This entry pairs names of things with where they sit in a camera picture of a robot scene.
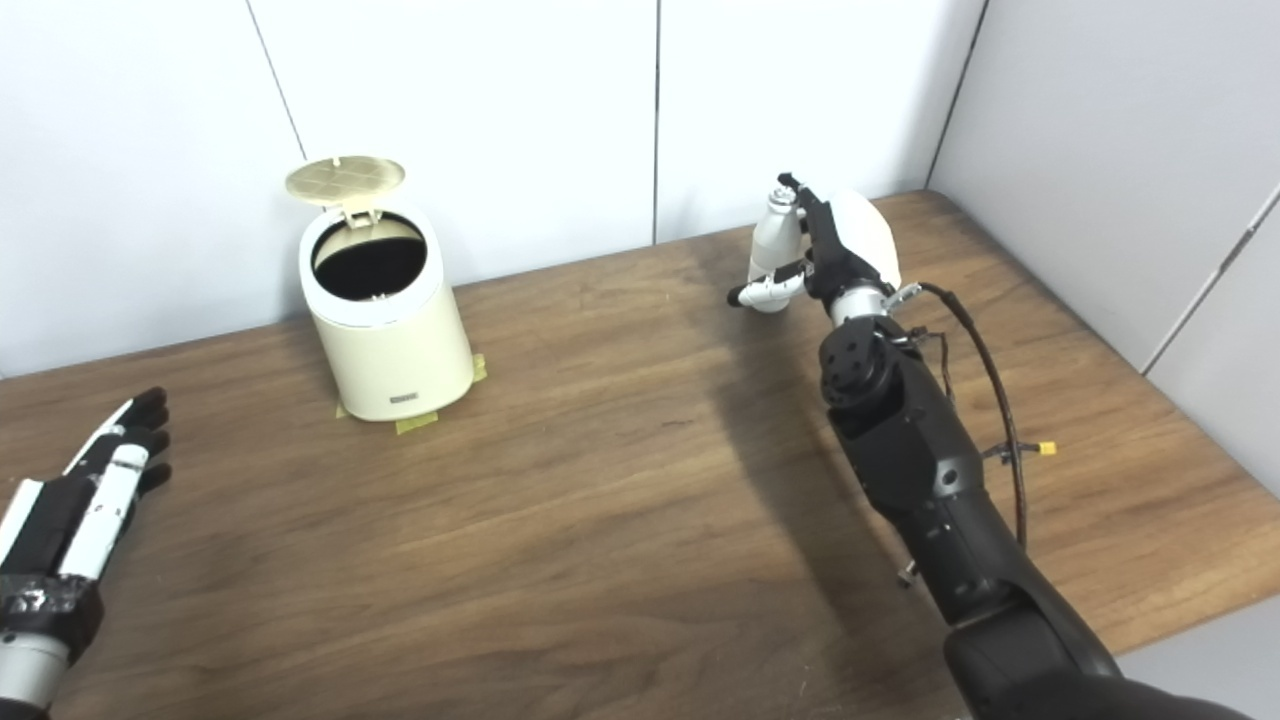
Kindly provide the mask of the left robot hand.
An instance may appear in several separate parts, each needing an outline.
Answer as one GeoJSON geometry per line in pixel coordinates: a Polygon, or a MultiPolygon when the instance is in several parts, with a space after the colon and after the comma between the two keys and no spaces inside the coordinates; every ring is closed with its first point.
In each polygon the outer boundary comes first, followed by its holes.
{"type": "Polygon", "coordinates": [[[22,480],[3,516],[3,667],[69,667],[105,619],[101,580],[140,501],[165,484],[168,393],[127,400],[59,477],[22,480]]]}

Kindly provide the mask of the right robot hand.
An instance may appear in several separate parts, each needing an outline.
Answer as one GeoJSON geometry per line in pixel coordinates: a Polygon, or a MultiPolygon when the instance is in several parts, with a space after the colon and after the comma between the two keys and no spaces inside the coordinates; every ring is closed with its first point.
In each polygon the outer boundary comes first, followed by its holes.
{"type": "Polygon", "coordinates": [[[870,200],[852,190],[823,199],[782,173],[751,233],[748,279],[727,304],[780,313],[805,295],[842,325],[884,315],[901,284],[893,232],[870,200]]]}

